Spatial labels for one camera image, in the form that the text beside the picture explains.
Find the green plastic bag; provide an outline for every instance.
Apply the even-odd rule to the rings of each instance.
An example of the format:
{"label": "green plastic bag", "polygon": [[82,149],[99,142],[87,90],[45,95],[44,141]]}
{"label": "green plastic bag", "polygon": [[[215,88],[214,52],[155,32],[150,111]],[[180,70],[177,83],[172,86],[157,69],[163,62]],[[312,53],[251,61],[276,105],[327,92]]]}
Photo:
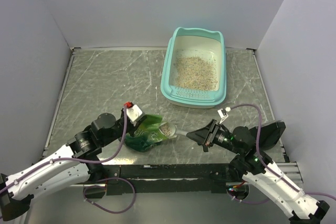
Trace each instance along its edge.
{"label": "green plastic bag", "polygon": [[163,140],[174,137],[175,131],[164,131],[165,125],[170,123],[163,122],[160,115],[146,115],[146,119],[140,124],[135,131],[134,137],[129,134],[125,137],[125,145],[138,152],[145,152],[159,145]]}

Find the red button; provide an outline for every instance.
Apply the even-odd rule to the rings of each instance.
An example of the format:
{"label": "red button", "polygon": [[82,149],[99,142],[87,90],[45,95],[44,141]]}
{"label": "red button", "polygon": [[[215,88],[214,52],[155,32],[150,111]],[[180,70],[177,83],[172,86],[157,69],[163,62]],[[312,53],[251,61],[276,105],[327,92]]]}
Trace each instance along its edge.
{"label": "red button", "polygon": [[124,106],[126,106],[129,109],[129,108],[133,107],[133,103],[127,102],[127,103],[124,104]]}

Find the gray marble surface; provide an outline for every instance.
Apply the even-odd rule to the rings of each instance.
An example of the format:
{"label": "gray marble surface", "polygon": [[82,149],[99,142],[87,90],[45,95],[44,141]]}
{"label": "gray marble surface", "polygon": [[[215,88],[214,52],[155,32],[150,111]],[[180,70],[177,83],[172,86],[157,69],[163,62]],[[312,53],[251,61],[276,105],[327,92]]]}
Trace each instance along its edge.
{"label": "gray marble surface", "polygon": [[[223,104],[212,109],[189,109],[170,104],[160,91],[165,50],[76,50],[62,97],[48,153],[65,144],[103,112],[117,118],[126,101],[133,101],[148,114],[191,131],[219,119],[217,110],[240,103],[254,103],[263,112],[263,122],[272,120],[254,56],[248,50],[227,50],[227,94]],[[233,130],[257,124],[257,111],[240,108],[230,112],[225,125]],[[107,158],[119,141],[106,146],[99,157]],[[267,152],[276,162],[284,162],[280,145]],[[123,147],[106,164],[209,164],[229,163],[235,154],[218,146],[204,153],[186,137],[164,141],[146,153]]]}

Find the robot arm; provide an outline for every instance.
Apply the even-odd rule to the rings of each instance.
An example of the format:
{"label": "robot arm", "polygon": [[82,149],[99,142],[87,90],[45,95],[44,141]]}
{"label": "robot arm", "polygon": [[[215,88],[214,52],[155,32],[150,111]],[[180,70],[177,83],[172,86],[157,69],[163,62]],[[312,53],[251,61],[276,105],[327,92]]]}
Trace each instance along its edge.
{"label": "robot arm", "polygon": [[133,134],[145,119],[141,109],[132,103],[125,104],[122,112],[118,120],[112,114],[101,114],[84,131],[42,161],[16,174],[1,174],[3,220],[21,216],[36,200],[65,187],[100,179],[103,167],[97,155],[102,147],[120,138],[124,129]]}
{"label": "robot arm", "polygon": [[212,120],[204,128],[189,132],[186,136],[201,145],[205,152],[216,144],[236,153],[229,165],[232,177],[257,187],[285,213],[291,224],[319,224],[329,210],[329,205],[306,195],[263,151],[269,148],[270,142],[275,144],[279,140],[285,124],[277,122],[260,129],[262,151],[258,157],[256,129],[240,126],[231,133],[221,124],[228,117],[226,111],[219,110],[218,113],[222,118],[220,123]]}

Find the white panel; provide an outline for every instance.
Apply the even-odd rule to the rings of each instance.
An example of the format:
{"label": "white panel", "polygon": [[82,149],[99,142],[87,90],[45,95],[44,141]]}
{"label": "white panel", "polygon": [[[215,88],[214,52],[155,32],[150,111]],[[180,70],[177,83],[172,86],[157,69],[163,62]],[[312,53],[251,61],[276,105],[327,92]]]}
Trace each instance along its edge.
{"label": "white panel", "polygon": [[[336,0],[284,0],[257,50],[282,140],[306,191],[336,195]],[[336,223],[336,203],[323,223]]]}
{"label": "white panel", "polygon": [[70,50],[42,0],[0,0],[0,172],[40,158]]}
{"label": "white panel", "polygon": [[71,47],[166,46],[178,26],[257,48],[283,0],[45,0]]}

